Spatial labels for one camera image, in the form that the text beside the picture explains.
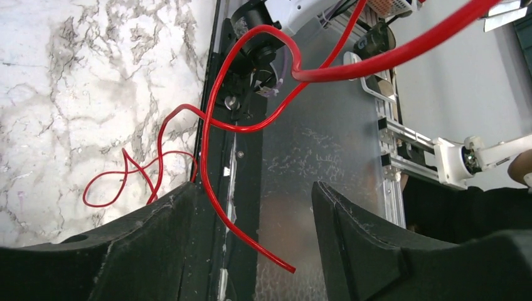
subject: black pants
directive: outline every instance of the black pants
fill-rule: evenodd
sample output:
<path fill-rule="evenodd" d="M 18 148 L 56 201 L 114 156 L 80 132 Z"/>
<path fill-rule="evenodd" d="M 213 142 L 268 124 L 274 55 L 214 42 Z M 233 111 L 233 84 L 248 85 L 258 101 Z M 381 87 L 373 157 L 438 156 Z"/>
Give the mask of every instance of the black pants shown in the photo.
<path fill-rule="evenodd" d="M 527 189 L 456 191 L 408 179 L 403 192 L 407 225 L 450 243 L 481 238 L 500 230 L 532 229 L 532 194 Z"/>

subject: marble surface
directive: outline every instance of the marble surface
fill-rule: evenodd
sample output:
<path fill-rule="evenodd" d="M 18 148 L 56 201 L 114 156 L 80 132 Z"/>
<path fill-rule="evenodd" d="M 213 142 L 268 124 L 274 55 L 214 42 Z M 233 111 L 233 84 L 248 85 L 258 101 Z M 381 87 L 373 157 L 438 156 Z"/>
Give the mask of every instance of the marble surface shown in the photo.
<path fill-rule="evenodd" d="M 164 116 L 199 104 L 215 3 L 0 1 L 0 245 L 58 243 L 146 203 L 139 175 L 108 208 L 86 207 L 82 193 L 123 170 L 121 148 L 149 162 Z M 196 125 L 179 114 L 163 149 L 192 151 Z M 165 163 L 160 196 L 191 168 L 180 155 Z M 120 180 L 96 182 L 89 201 L 110 201 Z"/>

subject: white wall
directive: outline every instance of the white wall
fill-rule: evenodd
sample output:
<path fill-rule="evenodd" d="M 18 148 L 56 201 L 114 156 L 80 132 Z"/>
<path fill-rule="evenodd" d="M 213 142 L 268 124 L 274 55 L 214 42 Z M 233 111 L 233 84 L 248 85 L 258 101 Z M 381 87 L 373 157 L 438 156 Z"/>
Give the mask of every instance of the white wall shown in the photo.
<path fill-rule="evenodd" d="M 427 1 L 421 11 L 392 24 L 402 45 L 455 11 L 466 0 Z M 511 25 L 484 33 L 477 21 L 443 45 L 398 68 L 407 127 L 429 137 L 463 141 L 478 135 L 493 145 L 532 132 L 532 80 Z M 519 187 L 508 164 L 478 174 L 483 189 Z"/>

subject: scratched metal surface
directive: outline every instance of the scratched metal surface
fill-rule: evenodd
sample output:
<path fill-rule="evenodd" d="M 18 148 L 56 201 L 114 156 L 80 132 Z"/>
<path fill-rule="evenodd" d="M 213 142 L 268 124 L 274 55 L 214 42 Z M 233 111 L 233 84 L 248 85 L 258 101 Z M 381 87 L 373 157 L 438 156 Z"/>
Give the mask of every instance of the scratched metal surface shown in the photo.
<path fill-rule="evenodd" d="M 317 68 L 339 35 L 326 33 L 317 21 L 303 28 L 295 40 L 304 68 Z M 295 86 L 285 79 L 269 101 L 269 114 Z M 385 218 L 375 100 L 358 80 L 309 85 L 264 130 L 259 241 L 297 272 L 291 275 L 259 256 L 256 300 L 327 299 L 311 201 L 318 180 Z"/>

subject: person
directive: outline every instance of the person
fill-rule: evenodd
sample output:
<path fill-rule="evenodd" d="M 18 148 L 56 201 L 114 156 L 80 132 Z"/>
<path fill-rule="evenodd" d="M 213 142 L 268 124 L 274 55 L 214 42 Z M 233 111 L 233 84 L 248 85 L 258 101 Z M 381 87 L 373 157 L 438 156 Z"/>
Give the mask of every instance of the person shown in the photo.
<path fill-rule="evenodd" d="M 532 172 L 532 150 L 508 167 L 514 181 Z M 527 187 L 457 191 L 403 175 L 403 203 L 408 229 L 418 234 L 464 243 L 501 230 L 532 229 L 532 194 Z"/>

